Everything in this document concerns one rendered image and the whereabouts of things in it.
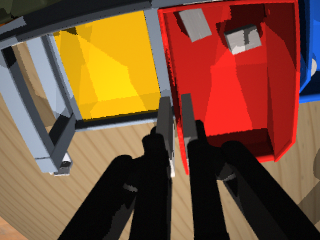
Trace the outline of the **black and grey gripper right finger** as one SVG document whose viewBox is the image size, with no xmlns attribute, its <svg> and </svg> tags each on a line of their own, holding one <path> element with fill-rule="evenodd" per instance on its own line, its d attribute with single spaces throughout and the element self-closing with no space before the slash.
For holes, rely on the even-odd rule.
<svg viewBox="0 0 320 240">
<path fill-rule="evenodd" d="M 313 223 L 241 142 L 208 143 L 204 123 L 194 118 L 191 93 L 181 94 L 181 106 L 194 240 L 230 240 L 217 180 L 259 240 L 320 240 Z"/>
</svg>

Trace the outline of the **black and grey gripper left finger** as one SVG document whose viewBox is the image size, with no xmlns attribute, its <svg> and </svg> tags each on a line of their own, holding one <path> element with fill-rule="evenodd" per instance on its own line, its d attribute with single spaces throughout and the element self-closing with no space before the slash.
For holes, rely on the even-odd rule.
<svg viewBox="0 0 320 240">
<path fill-rule="evenodd" d="M 142 144 L 141 157 L 111 161 L 57 240 L 119 240 L 133 210 L 129 240 L 171 240 L 175 125 L 170 96 L 160 97 L 157 124 Z"/>
</svg>

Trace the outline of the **dark grey metal shelf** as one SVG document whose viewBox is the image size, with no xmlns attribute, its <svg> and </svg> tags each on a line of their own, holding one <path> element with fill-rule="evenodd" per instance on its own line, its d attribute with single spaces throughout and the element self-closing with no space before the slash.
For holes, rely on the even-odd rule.
<svg viewBox="0 0 320 240">
<path fill-rule="evenodd" d="M 160 97 L 175 119 L 157 10 L 209 1 L 62 0 L 0 27 L 0 92 L 42 173 L 70 175 L 75 132 L 157 122 Z M 25 41 L 57 119 L 49 134 L 12 49 Z"/>
</svg>

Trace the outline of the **blue bin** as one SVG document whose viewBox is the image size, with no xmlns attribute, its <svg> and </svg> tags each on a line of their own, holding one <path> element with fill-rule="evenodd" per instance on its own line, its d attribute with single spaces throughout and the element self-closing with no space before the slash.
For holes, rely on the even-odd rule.
<svg viewBox="0 0 320 240">
<path fill-rule="evenodd" d="M 299 103 L 320 101 L 320 0 L 298 0 L 298 5 L 301 49 Z M 313 76 L 312 58 L 317 63 Z"/>
</svg>

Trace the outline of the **red bin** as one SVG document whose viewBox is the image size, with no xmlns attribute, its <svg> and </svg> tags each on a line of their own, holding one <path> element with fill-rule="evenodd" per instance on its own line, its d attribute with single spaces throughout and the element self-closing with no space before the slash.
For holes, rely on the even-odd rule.
<svg viewBox="0 0 320 240">
<path fill-rule="evenodd" d="M 198 8 L 212 35 L 191 42 L 178 11 Z M 277 162 L 296 140 L 298 0 L 219 0 L 161 7 L 157 13 L 186 175 L 181 94 L 187 93 L 210 145 L 239 141 L 260 163 Z M 233 55 L 224 32 L 251 23 L 262 46 Z"/>
</svg>

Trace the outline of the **grey metal block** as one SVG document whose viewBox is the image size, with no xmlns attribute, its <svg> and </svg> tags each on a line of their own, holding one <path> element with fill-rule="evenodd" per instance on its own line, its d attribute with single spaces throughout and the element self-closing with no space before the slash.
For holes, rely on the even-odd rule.
<svg viewBox="0 0 320 240">
<path fill-rule="evenodd" d="M 224 36 L 233 55 L 262 45 L 257 27 L 252 23 L 224 32 Z"/>
<path fill-rule="evenodd" d="M 201 8 L 178 11 L 191 42 L 212 35 Z"/>
</svg>

